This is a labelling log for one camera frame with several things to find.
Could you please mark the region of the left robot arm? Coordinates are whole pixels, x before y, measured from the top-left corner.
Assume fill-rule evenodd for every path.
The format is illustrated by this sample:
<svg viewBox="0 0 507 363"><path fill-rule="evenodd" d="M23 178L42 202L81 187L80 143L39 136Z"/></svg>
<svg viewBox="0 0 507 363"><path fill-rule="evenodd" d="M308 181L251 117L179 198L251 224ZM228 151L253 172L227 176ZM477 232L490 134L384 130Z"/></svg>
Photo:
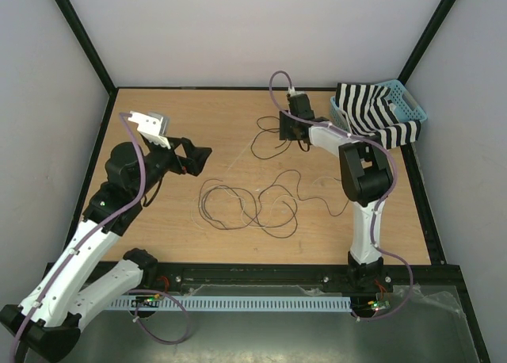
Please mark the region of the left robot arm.
<svg viewBox="0 0 507 363"><path fill-rule="evenodd" d="M169 137L167 143L163 147L147 142L147 155L132 142L111 150L105 164L107 180L91 197L67 248L29 296L1 310L2 325L43 359L61 361L113 300L157 283L157 259L139 248L126 252L93 283L86 281L141 213L146 193L158 190L168 172L199 175L212 153L210 147L196 147L186 138Z"/></svg>

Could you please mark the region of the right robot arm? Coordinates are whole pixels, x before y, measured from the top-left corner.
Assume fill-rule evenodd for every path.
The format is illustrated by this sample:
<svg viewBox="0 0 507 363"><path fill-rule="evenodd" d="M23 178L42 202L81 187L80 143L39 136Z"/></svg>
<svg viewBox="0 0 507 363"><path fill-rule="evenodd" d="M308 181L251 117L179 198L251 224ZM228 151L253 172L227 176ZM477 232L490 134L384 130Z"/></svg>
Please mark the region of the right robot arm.
<svg viewBox="0 0 507 363"><path fill-rule="evenodd" d="M383 272L380 224L385 194L393 184L391 166L373 139L355 139L316 117L303 92L287 94L288 109L280 111L280 138L320 147L338 157L341 186L353 203L353 241L348 252L346 280L357 291L372 286Z"/></svg>

